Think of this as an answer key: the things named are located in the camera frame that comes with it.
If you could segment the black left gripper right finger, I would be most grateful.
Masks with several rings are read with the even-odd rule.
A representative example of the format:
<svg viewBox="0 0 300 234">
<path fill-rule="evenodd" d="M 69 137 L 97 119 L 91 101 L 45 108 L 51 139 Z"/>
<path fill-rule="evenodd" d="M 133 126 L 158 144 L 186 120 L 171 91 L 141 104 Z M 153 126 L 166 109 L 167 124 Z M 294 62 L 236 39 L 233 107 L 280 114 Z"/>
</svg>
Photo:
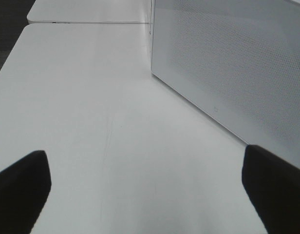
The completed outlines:
<svg viewBox="0 0 300 234">
<path fill-rule="evenodd" d="M 269 234 L 300 234 L 300 169 L 259 145 L 247 145 L 242 184 Z"/>
</svg>

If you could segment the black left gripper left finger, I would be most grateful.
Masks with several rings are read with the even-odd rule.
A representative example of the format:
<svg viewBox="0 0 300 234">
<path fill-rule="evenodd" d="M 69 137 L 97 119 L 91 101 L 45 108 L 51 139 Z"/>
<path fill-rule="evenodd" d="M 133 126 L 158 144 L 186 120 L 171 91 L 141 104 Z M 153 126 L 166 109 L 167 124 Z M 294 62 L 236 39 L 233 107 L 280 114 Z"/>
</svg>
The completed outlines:
<svg viewBox="0 0 300 234">
<path fill-rule="evenodd" d="M 45 151 L 29 153 L 0 172 L 0 234 L 29 234 L 51 190 Z"/>
</svg>

